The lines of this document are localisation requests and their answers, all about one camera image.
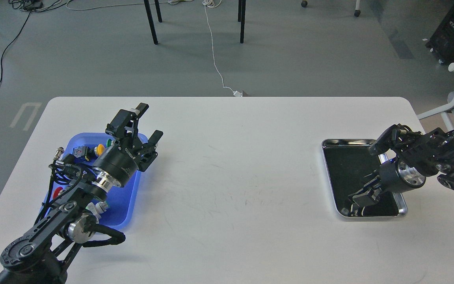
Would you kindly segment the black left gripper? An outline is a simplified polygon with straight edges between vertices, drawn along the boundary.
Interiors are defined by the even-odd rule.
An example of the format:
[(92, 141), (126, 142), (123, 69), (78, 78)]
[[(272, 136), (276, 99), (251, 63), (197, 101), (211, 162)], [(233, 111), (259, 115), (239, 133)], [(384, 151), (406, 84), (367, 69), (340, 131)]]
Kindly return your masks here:
[(130, 110), (121, 109), (107, 124), (106, 134), (114, 141), (93, 164), (95, 186), (123, 188), (137, 170), (145, 172), (157, 158), (157, 144), (164, 133), (154, 131), (146, 143), (138, 137), (138, 121), (148, 108), (148, 104), (140, 103)]

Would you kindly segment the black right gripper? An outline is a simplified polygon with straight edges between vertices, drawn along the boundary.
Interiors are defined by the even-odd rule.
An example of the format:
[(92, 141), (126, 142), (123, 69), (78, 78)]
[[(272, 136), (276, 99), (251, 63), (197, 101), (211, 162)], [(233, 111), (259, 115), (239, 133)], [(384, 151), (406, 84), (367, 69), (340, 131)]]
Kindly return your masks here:
[(425, 184), (426, 177), (400, 158), (393, 158), (381, 164), (378, 176), (364, 176), (362, 182), (361, 189), (348, 195), (352, 202), (350, 217), (385, 216), (385, 192), (403, 193), (419, 189)]

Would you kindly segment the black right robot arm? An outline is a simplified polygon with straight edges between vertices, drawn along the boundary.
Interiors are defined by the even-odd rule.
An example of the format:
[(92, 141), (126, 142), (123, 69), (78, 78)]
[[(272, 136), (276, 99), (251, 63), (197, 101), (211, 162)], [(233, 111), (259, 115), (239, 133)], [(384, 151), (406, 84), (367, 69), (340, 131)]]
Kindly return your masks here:
[(362, 216), (364, 208), (377, 204), (386, 192), (418, 189), (431, 176), (437, 176), (443, 186), (454, 191), (454, 130), (436, 128), (423, 134), (406, 125), (392, 125), (368, 149), (373, 156), (389, 150), (396, 156), (366, 176), (363, 187), (347, 197), (341, 214)]

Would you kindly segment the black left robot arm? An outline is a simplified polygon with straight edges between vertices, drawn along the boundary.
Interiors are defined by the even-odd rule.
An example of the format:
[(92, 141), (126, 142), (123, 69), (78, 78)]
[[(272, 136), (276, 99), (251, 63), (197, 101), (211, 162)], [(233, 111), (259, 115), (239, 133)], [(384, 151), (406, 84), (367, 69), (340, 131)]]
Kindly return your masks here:
[(49, 165), (49, 189), (33, 227), (0, 254), (0, 284), (64, 284), (81, 248), (125, 241), (121, 231), (100, 224), (88, 204), (106, 201), (113, 187), (123, 188), (157, 157), (163, 132), (154, 131), (145, 142), (138, 135), (138, 122), (148, 108), (140, 103), (118, 111), (106, 126), (111, 144), (91, 151), (93, 165), (77, 163), (72, 153), (57, 149)]

